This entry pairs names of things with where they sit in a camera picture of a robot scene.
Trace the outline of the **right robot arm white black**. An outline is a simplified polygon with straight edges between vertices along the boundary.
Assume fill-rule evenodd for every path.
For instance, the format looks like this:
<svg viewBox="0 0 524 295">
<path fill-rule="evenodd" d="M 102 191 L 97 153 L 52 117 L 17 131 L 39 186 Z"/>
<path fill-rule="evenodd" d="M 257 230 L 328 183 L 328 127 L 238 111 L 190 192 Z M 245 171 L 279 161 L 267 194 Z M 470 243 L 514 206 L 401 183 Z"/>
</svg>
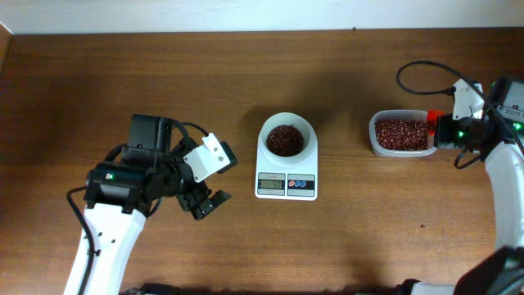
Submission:
<svg viewBox="0 0 524 295">
<path fill-rule="evenodd" d="M 463 152 L 476 152 L 485 165 L 495 206 L 495 252 L 456 284 L 407 279 L 397 294 L 521 294 L 523 292 L 523 82 L 499 78 L 488 97 L 481 86 L 459 79 L 452 91 L 454 112 L 437 120 L 436 137 Z"/>
</svg>

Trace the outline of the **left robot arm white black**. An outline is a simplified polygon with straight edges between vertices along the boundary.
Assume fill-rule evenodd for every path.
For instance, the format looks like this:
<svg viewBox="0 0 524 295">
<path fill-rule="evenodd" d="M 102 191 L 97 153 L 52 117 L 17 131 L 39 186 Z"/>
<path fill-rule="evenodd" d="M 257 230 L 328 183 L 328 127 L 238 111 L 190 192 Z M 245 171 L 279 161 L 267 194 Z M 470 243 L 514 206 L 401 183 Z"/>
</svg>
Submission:
<svg viewBox="0 0 524 295">
<path fill-rule="evenodd" d="M 85 208 L 73 200 L 74 189 L 66 194 L 82 233 L 65 293 L 117 294 L 133 246 L 164 198 L 175 197 L 183 211 L 202 220 L 231 197 L 213 192 L 205 180 L 237 164 L 232 149 L 212 133 L 197 143 L 188 127 L 133 115 L 127 143 L 113 148 L 80 187 Z"/>
</svg>

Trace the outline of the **orange measuring scoop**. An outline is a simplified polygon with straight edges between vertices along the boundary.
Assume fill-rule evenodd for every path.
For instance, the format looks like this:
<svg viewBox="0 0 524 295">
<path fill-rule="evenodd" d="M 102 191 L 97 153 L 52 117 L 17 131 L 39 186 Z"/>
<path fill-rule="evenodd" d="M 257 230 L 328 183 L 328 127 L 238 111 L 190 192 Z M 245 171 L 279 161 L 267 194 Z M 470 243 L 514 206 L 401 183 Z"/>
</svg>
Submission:
<svg viewBox="0 0 524 295">
<path fill-rule="evenodd" d="M 438 119 L 444 115 L 445 113 L 441 110 L 430 110 L 427 112 L 427 132 L 430 136 L 435 134 L 438 125 Z"/>
</svg>

